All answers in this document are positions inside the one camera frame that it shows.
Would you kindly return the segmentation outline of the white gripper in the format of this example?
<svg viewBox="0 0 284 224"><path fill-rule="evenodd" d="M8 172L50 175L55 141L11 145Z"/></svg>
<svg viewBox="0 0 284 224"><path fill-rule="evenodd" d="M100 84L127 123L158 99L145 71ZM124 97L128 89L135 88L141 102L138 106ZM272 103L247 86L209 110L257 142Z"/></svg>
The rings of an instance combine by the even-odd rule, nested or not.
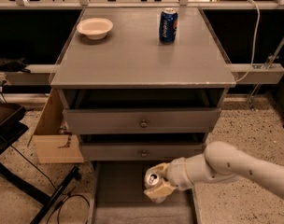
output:
<svg viewBox="0 0 284 224"><path fill-rule="evenodd" d="M151 200L165 199L177 188L180 191L191 189L196 183L210 180L211 170L203 154L190 158L178 158L169 164L166 162L153 166L150 175L160 179L152 183L145 182L144 194Z"/></svg>

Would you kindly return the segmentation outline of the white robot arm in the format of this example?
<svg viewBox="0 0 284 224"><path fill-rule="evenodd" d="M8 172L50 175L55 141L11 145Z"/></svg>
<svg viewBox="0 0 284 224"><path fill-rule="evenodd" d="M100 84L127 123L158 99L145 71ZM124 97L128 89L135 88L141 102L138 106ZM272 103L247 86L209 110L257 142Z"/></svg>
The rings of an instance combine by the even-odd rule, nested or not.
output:
<svg viewBox="0 0 284 224"><path fill-rule="evenodd" d="M221 141L208 144L202 154L149 168L144 177L144 194L161 203L176 189L192 189L197 183L234 182L238 177L251 180L284 200L284 166L256 159Z"/></svg>

